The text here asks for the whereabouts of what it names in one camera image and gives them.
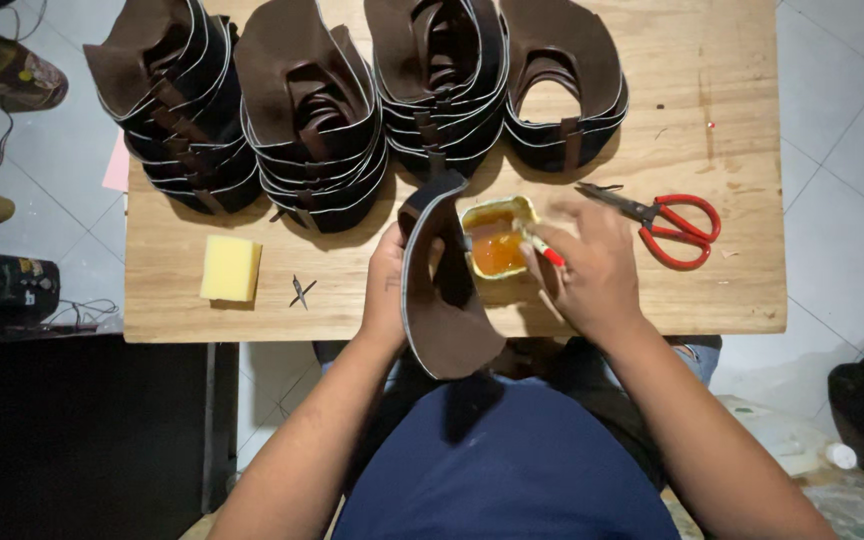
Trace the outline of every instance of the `blade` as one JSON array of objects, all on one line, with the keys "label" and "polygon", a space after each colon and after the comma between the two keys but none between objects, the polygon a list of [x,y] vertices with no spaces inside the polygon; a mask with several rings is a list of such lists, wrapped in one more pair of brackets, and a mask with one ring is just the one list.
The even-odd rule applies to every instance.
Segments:
[{"label": "blade", "polygon": [[616,207],[618,210],[622,211],[626,215],[629,215],[633,219],[648,219],[646,213],[649,210],[649,206],[640,202],[633,201],[631,199],[626,199],[625,197],[618,195],[617,193],[614,193],[612,191],[606,190],[602,187],[599,187],[598,185],[579,181],[578,186],[576,186],[576,190],[581,191],[582,194],[586,197],[596,199],[607,205]]},{"label": "blade", "polygon": [[296,277],[295,274],[292,275],[292,287],[295,288],[295,293],[298,294],[298,300],[302,300],[302,307],[305,308],[306,312],[309,309],[309,306],[306,305],[306,293],[303,292],[303,286],[299,283],[299,278]]},{"label": "blade", "polygon": [[309,293],[309,289],[314,288],[315,285],[318,284],[318,282],[319,282],[318,279],[316,279],[316,280],[312,281],[311,283],[309,283],[309,286],[307,286],[305,288],[305,290],[303,290],[300,295],[296,296],[294,298],[294,300],[292,300],[292,303],[289,303],[289,308],[292,308],[296,304],[296,302],[298,302],[299,300],[303,300],[303,301],[306,300],[306,294]]}]

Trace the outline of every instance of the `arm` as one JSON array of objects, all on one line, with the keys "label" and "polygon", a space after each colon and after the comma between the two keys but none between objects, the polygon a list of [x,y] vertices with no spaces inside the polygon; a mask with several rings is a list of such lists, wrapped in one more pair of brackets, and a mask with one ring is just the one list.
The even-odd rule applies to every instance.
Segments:
[{"label": "arm", "polygon": [[557,207],[576,218],[581,240],[535,226],[566,264],[557,269],[523,244],[529,269],[562,316],[607,354],[696,521],[723,538],[835,538],[802,490],[642,315],[628,221],[596,202]]},{"label": "arm", "polygon": [[362,327],[248,465],[210,539],[322,537],[370,407],[405,341],[402,246],[392,223],[368,262]]}]

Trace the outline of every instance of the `scissors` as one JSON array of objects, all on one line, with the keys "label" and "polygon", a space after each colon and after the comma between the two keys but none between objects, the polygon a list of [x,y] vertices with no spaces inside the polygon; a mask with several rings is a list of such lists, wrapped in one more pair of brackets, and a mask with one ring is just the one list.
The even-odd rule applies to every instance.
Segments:
[{"label": "scissors", "polygon": [[[642,237],[642,241],[645,242],[646,247],[649,248],[652,255],[669,268],[675,270],[695,270],[706,263],[709,254],[713,251],[712,243],[719,238],[719,233],[722,230],[722,220],[719,219],[719,212],[715,211],[715,207],[709,201],[695,195],[665,195],[663,197],[655,197],[654,204],[646,205],[641,202],[631,201],[611,191],[617,188],[621,188],[621,185],[599,187],[592,183],[580,181],[576,190],[581,191],[586,197],[616,207],[623,214],[639,221],[642,224],[642,228],[638,230],[638,235]],[[712,232],[705,232],[695,227],[686,221],[684,217],[672,211],[669,205],[690,205],[701,209],[712,222]],[[657,216],[662,216],[669,220],[669,222],[680,230],[654,225],[653,222]],[[673,257],[659,247],[656,237],[699,247],[702,249],[702,254],[695,260],[678,260],[678,258]]]}]

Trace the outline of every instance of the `tattoo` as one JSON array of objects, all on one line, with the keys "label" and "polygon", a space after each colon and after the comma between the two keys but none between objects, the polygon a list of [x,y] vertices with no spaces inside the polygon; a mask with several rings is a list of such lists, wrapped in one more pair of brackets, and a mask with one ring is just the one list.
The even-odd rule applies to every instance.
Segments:
[{"label": "tattoo", "polygon": [[395,272],[390,276],[385,277],[385,292],[389,292],[389,288],[402,287],[402,273]]}]

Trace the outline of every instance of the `yellow sponge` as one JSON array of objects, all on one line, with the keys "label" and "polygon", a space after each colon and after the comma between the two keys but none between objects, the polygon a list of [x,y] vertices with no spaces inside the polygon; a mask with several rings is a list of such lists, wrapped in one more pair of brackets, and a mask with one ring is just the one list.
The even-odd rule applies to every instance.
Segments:
[{"label": "yellow sponge", "polygon": [[249,302],[256,298],[262,244],[210,234],[205,240],[205,273],[198,296],[209,300]]}]

